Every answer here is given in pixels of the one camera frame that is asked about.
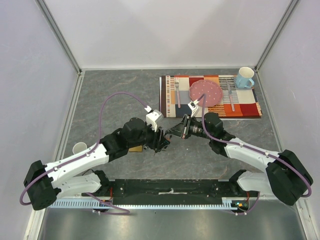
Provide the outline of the large brass padlock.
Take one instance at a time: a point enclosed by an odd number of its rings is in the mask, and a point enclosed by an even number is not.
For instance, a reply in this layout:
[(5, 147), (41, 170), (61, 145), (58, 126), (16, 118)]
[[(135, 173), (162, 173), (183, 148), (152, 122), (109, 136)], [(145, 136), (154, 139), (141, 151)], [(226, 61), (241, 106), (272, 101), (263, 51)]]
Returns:
[(131, 153), (141, 153), (143, 149), (144, 149), (143, 146), (140, 145), (140, 146), (132, 147), (128, 151)]

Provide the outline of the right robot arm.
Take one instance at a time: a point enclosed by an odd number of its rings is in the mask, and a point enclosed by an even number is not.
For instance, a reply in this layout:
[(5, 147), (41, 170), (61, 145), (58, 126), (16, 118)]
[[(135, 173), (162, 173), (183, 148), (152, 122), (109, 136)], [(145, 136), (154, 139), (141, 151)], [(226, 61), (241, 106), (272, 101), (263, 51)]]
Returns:
[(206, 113), (201, 120), (186, 114), (165, 133), (181, 139), (191, 136), (209, 139), (209, 146), (216, 154), (258, 169), (259, 172), (239, 170), (232, 176), (229, 191), (235, 197), (255, 191), (292, 206), (299, 198), (311, 195), (313, 178), (294, 152), (270, 151), (248, 144), (224, 130), (216, 113)]

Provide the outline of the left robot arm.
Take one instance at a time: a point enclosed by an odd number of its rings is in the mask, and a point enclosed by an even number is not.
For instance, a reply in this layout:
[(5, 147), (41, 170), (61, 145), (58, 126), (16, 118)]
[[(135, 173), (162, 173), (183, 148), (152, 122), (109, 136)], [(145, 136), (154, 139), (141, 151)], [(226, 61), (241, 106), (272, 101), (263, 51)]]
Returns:
[(105, 175), (93, 174), (90, 179), (85, 179), (78, 174), (119, 159), (134, 147), (148, 147), (158, 153), (169, 144), (162, 127), (154, 130), (151, 124), (142, 119), (131, 118), (122, 128), (101, 138), (86, 150), (47, 164), (41, 160), (33, 162), (23, 181), (25, 189), (22, 195), (28, 195), (28, 204), (35, 211), (49, 207), (68, 192), (95, 193), (104, 197), (110, 191)]

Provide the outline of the orange black padlock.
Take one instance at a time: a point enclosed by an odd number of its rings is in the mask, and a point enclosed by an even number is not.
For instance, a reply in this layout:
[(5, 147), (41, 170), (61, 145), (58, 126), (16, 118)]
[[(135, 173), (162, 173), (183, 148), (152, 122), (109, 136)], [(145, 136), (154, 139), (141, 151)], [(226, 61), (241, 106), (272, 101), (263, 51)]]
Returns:
[(170, 132), (165, 132), (164, 137), (168, 142), (171, 142), (173, 135)]

